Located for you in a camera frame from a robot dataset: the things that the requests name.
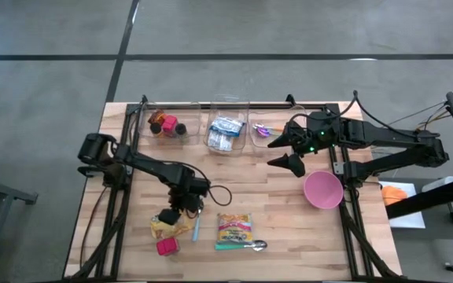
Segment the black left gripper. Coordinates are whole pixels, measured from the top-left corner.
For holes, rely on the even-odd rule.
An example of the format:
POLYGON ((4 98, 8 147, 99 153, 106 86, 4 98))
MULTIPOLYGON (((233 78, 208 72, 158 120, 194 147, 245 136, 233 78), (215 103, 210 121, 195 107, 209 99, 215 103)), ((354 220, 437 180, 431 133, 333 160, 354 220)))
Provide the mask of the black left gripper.
POLYGON ((158 219, 170 226, 175 225, 180 218, 180 211, 189 211, 189 218, 197 218, 202 211, 202 197, 206 196, 206 185, 191 185, 188 187, 170 185, 169 186, 170 208, 163 209, 158 215, 158 219))

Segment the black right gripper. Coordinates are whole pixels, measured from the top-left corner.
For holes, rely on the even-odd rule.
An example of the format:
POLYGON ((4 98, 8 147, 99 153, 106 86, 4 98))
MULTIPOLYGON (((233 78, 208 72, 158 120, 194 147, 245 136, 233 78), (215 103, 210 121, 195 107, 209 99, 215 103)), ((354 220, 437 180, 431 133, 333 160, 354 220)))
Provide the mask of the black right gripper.
POLYGON ((279 158, 269 160, 267 164, 288 169, 298 178, 303 177, 305 166, 300 156, 316 154, 319 150, 335 146, 339 135, 339 117, 325 112, 296 114, 285 124, 282 134, 267 145, 268 148, 291 146, 294 153, 285 153, 279 158))

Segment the yellow ramen packet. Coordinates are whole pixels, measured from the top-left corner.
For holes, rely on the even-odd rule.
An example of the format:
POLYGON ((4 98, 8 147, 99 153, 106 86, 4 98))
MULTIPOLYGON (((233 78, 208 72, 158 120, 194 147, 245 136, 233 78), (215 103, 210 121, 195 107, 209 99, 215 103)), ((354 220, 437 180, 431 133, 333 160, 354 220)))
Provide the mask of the yellow ramen packet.
POLYGON ((188 232, 194 228, 194 219, 183 215, 178 222, 173 225, 161 222, 155 215, 150 220, 150 228, 152 236, 157 240, 162 240, 188 232))

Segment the purple spoon teal handle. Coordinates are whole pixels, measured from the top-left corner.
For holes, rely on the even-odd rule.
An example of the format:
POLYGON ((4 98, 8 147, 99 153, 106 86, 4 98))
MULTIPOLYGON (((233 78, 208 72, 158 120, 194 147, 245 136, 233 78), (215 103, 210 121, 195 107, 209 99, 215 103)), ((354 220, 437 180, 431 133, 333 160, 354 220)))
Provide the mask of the purple spoon teal handle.
POLYGON ((271 136, 270 130, 263 124, 255 123, 252 127, 260 137, 267 138, 271 136))

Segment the beef flavor ramen packet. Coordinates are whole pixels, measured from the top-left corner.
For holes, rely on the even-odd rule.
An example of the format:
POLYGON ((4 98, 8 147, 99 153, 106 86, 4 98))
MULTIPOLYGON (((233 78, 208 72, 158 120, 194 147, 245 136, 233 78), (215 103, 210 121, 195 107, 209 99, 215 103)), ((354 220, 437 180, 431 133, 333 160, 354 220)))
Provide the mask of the beef flavor ramen packet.
POLYGON ((248 243, 253 241, 250 214, 218 214, 219 243, 248 243))

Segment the blue ramen packet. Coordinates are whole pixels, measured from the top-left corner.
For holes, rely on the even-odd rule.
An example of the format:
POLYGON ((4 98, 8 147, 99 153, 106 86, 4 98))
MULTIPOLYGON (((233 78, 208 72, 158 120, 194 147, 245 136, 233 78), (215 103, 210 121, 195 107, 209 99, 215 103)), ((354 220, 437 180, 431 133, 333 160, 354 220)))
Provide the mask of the blue ramen packet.
POLYGON ((209 130, 217 131, 231 137, 238 137, 244 122, 226 116, 217 116, 209 126, 209 130))

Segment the smoked paprika tin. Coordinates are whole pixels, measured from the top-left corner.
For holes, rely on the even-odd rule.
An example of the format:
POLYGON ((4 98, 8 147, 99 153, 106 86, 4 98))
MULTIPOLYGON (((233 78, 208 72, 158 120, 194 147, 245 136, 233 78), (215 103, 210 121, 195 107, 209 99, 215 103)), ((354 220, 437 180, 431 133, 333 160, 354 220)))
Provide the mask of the smoked paprika tin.
POLYGON ((174 134, 175 127, 178 124, 178 119, 173 115, 166 115, 161 124, 162 131, 165 134, 174 134))

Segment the clear plastic bin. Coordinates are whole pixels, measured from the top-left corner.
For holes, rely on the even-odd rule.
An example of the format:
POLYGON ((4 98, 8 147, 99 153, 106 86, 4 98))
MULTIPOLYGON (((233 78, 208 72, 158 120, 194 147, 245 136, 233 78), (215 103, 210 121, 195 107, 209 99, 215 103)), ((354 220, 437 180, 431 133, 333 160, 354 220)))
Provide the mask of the clear plastic bin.
POLYGON ((233 94, 217 94, 211 101, 208 121, 206 123, 206 134, 204 144, 211 154, 220 156, 240 156, 245 147, 247 134, 247 123, 249 114, 249 100, 246 97, 239 97, 233 94), (232 150, 229 152, 219 151, 208 146, 207 139, 210 131, 209 126, 217 116, 226 116, 245 123, 238 137, 232 137, 232 150))
POLYGON ((282 132, 271 131, 271 136, 260 137, 253 129, 255 123, 263 124, 265 127, 285 127, 285 124, 296 114, 307 114, 308 112, 300 105, 287 109, 260 109, 249 113, 249 136, 254 149, 266 149, 267 145, 275 140, 282 132))
POLYGON ((139 118, 138 134, 142 144, 146 145, 196 145, 201 137, 201 105, 198 102, 184 104, 146 102, 142 106, 142 113, 139 118), (154 135, 151 133, 147 122, 148 118, 157 109, 163 110, 167 115, 173 115, 178 119, 178 123, 184 123, 187 134, 178 136, 175 134, 154 135))

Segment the pink bowl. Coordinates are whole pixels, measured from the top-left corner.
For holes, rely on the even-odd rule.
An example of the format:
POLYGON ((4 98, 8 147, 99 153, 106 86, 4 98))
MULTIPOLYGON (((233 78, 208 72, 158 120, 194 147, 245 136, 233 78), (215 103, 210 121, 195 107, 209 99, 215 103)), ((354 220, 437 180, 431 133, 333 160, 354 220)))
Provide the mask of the pink bowl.
POLYGON ((332 209, 343 200, 344 187, 334 174, 314 171, 304 180, 304 195, 315 208, 332 209))

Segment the orange cloth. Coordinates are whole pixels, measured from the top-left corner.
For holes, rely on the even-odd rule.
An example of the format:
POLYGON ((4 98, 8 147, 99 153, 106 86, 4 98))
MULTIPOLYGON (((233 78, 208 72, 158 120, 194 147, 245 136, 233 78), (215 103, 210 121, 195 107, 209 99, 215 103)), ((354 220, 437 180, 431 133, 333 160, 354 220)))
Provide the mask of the orange cloth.
POLYGON ((407 193, 395 186, 383 186, 381 195, 385 206, 407 199, 407 193))

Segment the white paper sheet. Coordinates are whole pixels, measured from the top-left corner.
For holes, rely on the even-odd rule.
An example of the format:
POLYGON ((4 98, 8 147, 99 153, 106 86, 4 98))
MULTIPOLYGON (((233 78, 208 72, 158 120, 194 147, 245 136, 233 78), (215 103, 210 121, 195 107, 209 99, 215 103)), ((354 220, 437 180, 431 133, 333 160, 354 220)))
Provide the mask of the white paper sheet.
MULTIPOLYGON (((396 187, 397 189, 401 189, 407 194, 408 197, 413 197, 417 194, 413 183, 385 182, 385 181, 380 181, 380 183, 384 188, 386 186, 392 186, 396 187)), ((409 215, 390 219, 389 224, 392 228, 425 229, 425 222, 421 212, 415 212, 409 215)))

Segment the white plastic container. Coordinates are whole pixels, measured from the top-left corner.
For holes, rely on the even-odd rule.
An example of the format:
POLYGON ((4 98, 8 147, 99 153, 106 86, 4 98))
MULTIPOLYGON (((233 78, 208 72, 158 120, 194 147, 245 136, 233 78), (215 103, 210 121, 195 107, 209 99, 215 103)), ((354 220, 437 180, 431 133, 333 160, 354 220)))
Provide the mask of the white plastic container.
POLYGON ((422 187, 422 192, 425 193, 425 192, 428 192, 430 190, 436 189, 438 187, 445 186, 445 185, 447 185, 449 183, 452 183, 452 182, 453 182, 453 176, 447 176, 447 177, 444 177, 444 178, 439 178, 439 179, 437 179, 434 182, 430 182, 430 183, 424 185, 422 187))

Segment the light-blue-handled metal spoon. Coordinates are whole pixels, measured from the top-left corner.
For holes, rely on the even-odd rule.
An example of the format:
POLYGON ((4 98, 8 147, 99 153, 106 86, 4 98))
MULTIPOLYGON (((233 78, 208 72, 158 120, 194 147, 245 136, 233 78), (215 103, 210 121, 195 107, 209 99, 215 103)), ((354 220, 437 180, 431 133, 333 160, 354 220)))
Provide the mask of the light-blue-handled metal spoon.
POLYGON ((193 236, 192 236, 192 242, 197 242, 198 236, 199 236, 199 230, 200 230, 200 222, 201 222, 201 213, 202 209, 199 208, 197 211, 197 216, 195 218, 195 225, 193 229, 193 236))

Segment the teal-handled metal spoon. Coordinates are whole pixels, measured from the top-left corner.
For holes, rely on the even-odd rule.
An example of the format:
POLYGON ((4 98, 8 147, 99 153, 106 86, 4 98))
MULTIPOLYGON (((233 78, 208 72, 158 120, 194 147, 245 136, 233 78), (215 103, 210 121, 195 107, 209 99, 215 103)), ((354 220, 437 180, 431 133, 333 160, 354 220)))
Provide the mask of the teal-handled metal spoon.
POLYGON ((250 243, 232 243, 232 244, 216 244, 215 250, 216 251, 226 251, 226 250, 236 250, 236 249, 243 249, 243 248, 251 248, 256 252, 263 251, 267 248, 268 244, 266 241, 262 240, 255 240, 250 243))

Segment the black table frame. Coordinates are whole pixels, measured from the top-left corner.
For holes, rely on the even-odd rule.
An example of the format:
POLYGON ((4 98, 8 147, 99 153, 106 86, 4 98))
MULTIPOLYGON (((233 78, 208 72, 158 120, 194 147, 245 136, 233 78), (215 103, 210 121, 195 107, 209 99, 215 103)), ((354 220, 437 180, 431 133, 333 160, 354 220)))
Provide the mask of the black table frame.
MULTIPOLYGON (((260 109, 287 109, 289 102, 251 102, 249 113, 260 109)), ((196 145, 146 145, 138 151, 153 158, 182 161, 200 168, 213 184, 233 194, 227 207, 208 197, 201 214, 199 238, 192 231, 178 236, 180 250, 157 254, 150 232, 150 218, 168 207, 168 188, 146 173, 134 173, 128 201, 127 221, 116 278, 112 281, 350 281, 348 253, 339 208, 312 206, 304 196, 305 177, 267 165, 290 147, 254 149, 249 132, 240 156, 211 154, 204 144, 209 109, 203 106, 201 137, 196 145), (268 243, 261 252, 250 248, 216 251, 217 215, 247 214, 254 220, 255 239, 268 243)), ((376 178, 359 189, 358 209, 366 238, 390 270, 401 275, 400 261, 380 186, 376 178)), ((82 237, 87 220, 104 186, 101 177, 88 178, 72 240, 64 277, 79 271, 82 237)))

